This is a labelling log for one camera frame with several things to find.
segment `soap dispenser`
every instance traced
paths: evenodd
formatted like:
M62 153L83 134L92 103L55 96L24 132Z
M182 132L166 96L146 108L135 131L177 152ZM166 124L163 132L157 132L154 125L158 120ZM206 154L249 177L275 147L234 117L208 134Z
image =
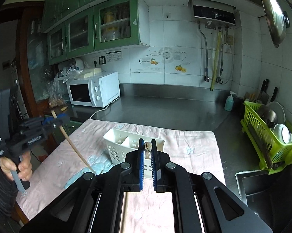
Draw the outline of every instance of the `soap dispenser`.
M234 92L230 91L230 95L228 96L225 104L225 110L231 111L233 107L233 95L235 95Z

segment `yellow hose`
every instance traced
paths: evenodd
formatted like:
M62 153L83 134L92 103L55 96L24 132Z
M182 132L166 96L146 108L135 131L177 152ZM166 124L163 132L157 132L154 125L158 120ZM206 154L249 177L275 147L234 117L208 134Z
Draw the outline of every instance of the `yellow hose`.
M212 83L211 83L211 91L213 91L214 89L214 83L217 77L217 66L218 66L220 44L221 44L221 31L218 31L217 46L216 46L216 52L215 52L215 58L214 58L213 75L212 75Z

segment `microwave oven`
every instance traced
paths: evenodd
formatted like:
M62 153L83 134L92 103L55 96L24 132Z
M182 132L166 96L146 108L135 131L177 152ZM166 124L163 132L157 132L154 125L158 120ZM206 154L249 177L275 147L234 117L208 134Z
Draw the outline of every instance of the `microwave oven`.
M66 83L71 104L103 108L120 96L118 72L99 73Z

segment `water heater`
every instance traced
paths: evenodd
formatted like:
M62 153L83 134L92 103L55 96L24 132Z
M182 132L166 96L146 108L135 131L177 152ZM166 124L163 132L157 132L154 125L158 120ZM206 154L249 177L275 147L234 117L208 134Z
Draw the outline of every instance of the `water heater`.
M216 26L235 26L234 7L209 0L190 0L194 17L205 24L206 28L215 29Z

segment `pink tablecloth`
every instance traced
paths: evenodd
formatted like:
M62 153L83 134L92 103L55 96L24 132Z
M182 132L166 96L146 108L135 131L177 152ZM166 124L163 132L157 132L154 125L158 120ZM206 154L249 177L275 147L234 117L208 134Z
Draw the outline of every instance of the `pink tablecloth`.
M179 131L136 124L87 120L70 139L85 159L100 156L106 149L103 135L111 128L165 140L165 152L172 162L188 172L211 172L225 184L215 135L210 131ZM32 219L64 191L67 181L85 164L65 140L33 173L31 186L25 197L17 202L24 214ZM152 180L144 179L141 193L129 193L124 232L174 232L172 199L170 193L157 194Z

